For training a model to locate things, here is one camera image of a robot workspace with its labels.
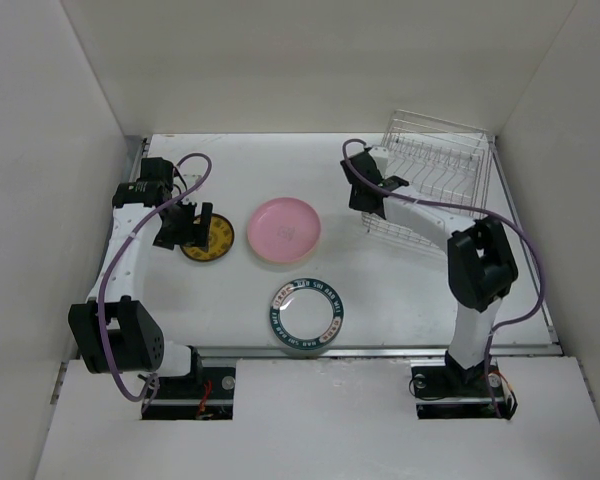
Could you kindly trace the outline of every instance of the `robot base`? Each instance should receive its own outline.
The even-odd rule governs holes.
[[[202,375],[160,377],[158,394],[142,413],[142,420],[231,420],[235,378],[235,367],[205,367]],[[211,393],[200,414],[209,382]]]
[[[414,361],[409,390],[416,398],[418,418],[421,420],[498,418],[487,391],[484,376],[462,383],[444,362]],[[490,372],[498,368],[492,365]],[[503,419],[515,413],[515,401],[505,393],[497,374],[489,375],[496,396],[498,411]]]

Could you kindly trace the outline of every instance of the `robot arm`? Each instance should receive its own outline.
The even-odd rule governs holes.
[[[351,158],[367,180],[408,197],[432,200],[407,181],[384,179],[381,168],[387,150],[367,148]],[[449,210],[383,196],[360,182],[342,163],[352,185],[349,207],[379,215],[427,238],[448,257],[449,287],[458,300],[455,334],[445,363],[461,383],[482,375],[485,348],[502,299],[518,277],[518,270],[500,222],[491,217],[475,220]]]
[[[120,184],[113,197],[112,233],[98,280],[87,301],[72,305],[69,311],[69,325],[91,373],[109,372],[98,328],[96,298],[105,271],[129,236],[133,241],[116,263],[104,299],[107,333],[118,370],[155,372],[161,377],[199,376],[201,372],[196,350],[165,341],[162,330],[142,305],[153,245],[168,249],[175,245],[206,248],[208,243],[210,203],[202,205],[197,223],[196,205],[178,202],[133,233],[148,213],[171,198],[173,172],[171,162],[145,158],[138,180]]]

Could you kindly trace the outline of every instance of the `black cable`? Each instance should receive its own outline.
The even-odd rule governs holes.
[[[413,387],[413,378],[411,380],[409,380],[409,393],[411,394],[412,397],[417,398],[418,400],[424,400],[425,402],[435,402],[436,400],[444,400],[445,398],[449,398],[449,397],[420,397],[418,395],[416,395],[415,389],[412,389],[411,387]]]
[[[189,187],[187,186],[187,182],[184,179],[184,177],[182,176],[182,174],[180,173],[180,170],[178,170],[178,167],[173,167],[173,171],[176,174],[176,176],[182,181],[182,184],[184,185],[184,189],[189,190]]]

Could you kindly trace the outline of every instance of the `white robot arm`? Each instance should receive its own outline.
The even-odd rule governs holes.
[[[490,364],[486,364],[489,361],[486,350],[502,300],[518,277],[504,228],[498,219],[489,215],[476,220],[446,208],[418,203],[433,199],[419,193],[405,179],[383,178],[381,170],[387,161],[385,148],[368,147],[341,162],[352,186],[349,207],[410,228],[445,252],[449,288],[458,301],[455,333],[444,365],[426,369],[429,379],[426,397],[463,398],[456,404],[447,401],[445,408],[450,407],[442,414],[435,411],[427,418],[442,418],[438,415],[450,415],[450,412],[457,413],[454,418],[466,418],[468,397],[477,405],[469,416],[488,416],[480,410],[490,404],[484,379],[484,373],[491,369]],[[411,200],[396,198],[390,193]]]
[[[430,199],[413,186],[402,186],[396,193],[423,200]],[[383,200],[385,218],[388,222],[410,228],[430,240],[445,254],[450,238],[455,232],[463,232],[475,226],[475,220],[465,215],[441,208],[419,205],[393,197]],[[502,298],[497,297],[483,310],[468,308],[458,301],[455,333],[449,344],[449,355],[463,369],[469,370],[484,360],[484,350]]]
[[[142,160],[140,178],[118,186],[113,197],[113,226],[104,263],[87,301],[71,306],[69,325],[88,370],[109,372],[97,318],[97,297],[105,272],[123,251],[105,291],[107,336],[120,372],[154,372],[159,377],[196,376],[201,364],[195,348],[165,341],[162,330],[142,305],[145,274],[152,246],[205,248],[212,205],[204,203],[198,222],[196,205],[174,203],[137,225],[159,205],[171,199],[174,165],[162,158]]]

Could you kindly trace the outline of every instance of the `white table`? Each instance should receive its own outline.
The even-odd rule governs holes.
[[[344,303],[342,331],[334,348],[434,347],[453,336],[456,301],[447,286],[444,258],[369,235],[360,214],[348,208],[349,185],[339,165],[340,146],[353,135],[155,135],[150,156],[177,161],[193,151],[213,159],[213,171],[197,194],[226,216],[236,232],[229,254],[195,263],[179,250],[153,249],[144,304],[167,338],[198,347],[279,347],[268,322],[274,293],[286,282],[313,277],[331,285]],[[381,135],[360,136],[379,143]],[[200,174],[192,159],[182,170]],[[258,259],[246,239],[251,214],[261,203],[292,196],[311,204],[322,221],[316,253],[305,263],[277,267]],[[492,168],[487,206],[511,218],[505,191]],[[524,313],[536,289],[519,239],[509,232],[520,277],[498,320]],[[548,345],[545,312],[502,329],[495,345]]]

